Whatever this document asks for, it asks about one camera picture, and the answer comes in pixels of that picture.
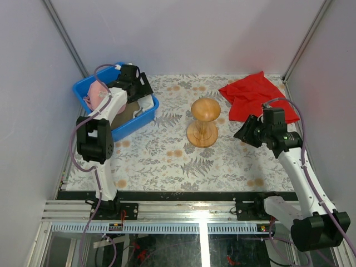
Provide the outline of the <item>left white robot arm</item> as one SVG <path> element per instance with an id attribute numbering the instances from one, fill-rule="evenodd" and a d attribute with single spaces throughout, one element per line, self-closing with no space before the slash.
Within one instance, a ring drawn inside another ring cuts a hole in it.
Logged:
<path id="1" fill-rule="evenodd" d="M 122 212 L 122 206 L 113 201 L 117 194 L 117 189 L 113 181 L 110 158 L 113 154 L 113 143 L 137 131 L 155 118 L 155 111 L 159 107 L 159 101 L 153 96 L 152 88 L 148 82 L 146 73 L 142 72 L 134 80 L 127 80 L 127 84 L 134 88 L 134 92 L 139 90 L 148 92 L 144 99 L 150 100 L 151 106 L 142 108 L 142 113 L 133 114 L 132 119 L 123 125 L 111 130 L 113 122 L 119 110 L 126 107 L 128 97 L 125 90 L 120 87 L 110 88 L 103 96 L 103 100 L 97 105 L 87 117 L 79 117 L 77 125 L 71 134 L 70 145 L 73 138 L 77 137 L 77 152 L 82 158 L 91 163 L 89 169 L 77 166 L 83 172 L 94 172 L 97 181 L 96 197 L 106 201 L 102 212 L 109 219 L 117 219 Z"/>

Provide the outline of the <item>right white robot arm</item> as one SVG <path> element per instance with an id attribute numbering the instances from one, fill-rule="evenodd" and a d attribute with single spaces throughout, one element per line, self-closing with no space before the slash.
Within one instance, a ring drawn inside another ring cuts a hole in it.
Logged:
<path id="1" fill-rule="evenodd" d="M 339 212 L 326 196 L 305 152 L 303 140 L 297 132 L 289 132 L 284 113 L 267 110 L 264 119 L 250 115 L 234 135 L 254 146 L 266 144 L 287 173 L 299 201 L 299 209 L 288 204 L 275 192 L 259 194 L 254 200 L 254 214 L 259 219 L 269 216 L 290 230 L 294 245 L 305 252 L 339 246 L 346 241 L 350 217 Z"/>

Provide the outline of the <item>red cloth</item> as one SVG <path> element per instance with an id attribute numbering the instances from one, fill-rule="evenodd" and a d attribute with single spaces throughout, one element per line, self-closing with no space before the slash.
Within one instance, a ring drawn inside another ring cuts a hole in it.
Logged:
<path id="1" fill-rule="evenodd" d="M 245 122 L 249 115 L 258 117 L 263 113 L 262 104 L 275 98 L 285 98 L 263 71 L 230 83 L 219 92 L 231 104 L 229 120 L 237 122 Z"/>

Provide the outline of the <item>wooden hat stand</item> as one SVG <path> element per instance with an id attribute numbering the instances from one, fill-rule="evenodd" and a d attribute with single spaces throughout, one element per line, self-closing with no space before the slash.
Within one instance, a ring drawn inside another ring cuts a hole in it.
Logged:
<path id="1" fill-rule="evenodd" d="M 188 141 L 199 148 L 212 146 L 219 135 L 214 124 L 221 113 L 219 103 L 212 98 L 200 98 L 192 104 L 191 113 L 195 120 L 187 128 Z"/>

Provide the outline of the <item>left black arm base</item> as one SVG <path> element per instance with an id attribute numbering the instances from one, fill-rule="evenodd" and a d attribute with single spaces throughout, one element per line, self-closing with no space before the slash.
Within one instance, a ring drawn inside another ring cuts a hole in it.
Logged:
<path id="1" fill-rule="evenodd" d="M 100 203 L 96 199 L 91 204 L 90 216 L 93 214 L 94 220 L 117 220 L 117 221 L 136 221 L 139 214 L 138 203 L 124 203 L 119 199 L 103 201 Z"/>

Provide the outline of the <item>white cap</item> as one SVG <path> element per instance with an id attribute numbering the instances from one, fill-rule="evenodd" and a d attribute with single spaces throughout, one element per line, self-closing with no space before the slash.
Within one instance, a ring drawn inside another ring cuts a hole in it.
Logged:
<path id="1" fill-rule="evenodd" d="M 139 109 L 133 112 L 133 118 L 136 118 L 154 107 L 154 101 L 152 95 L 147 95 L 137 100 Z"/>

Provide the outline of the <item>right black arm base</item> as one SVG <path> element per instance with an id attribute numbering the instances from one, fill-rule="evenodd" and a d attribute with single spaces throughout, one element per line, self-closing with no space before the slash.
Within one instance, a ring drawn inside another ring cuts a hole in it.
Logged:
<path id="1" fill-rule="evenodd" d="M 273 194 L 257 194 L 253 200 L 236 200 L 235 207 L 239 221 L 269 221 L 271 215 L 265 211 L 264 200 Z"/>

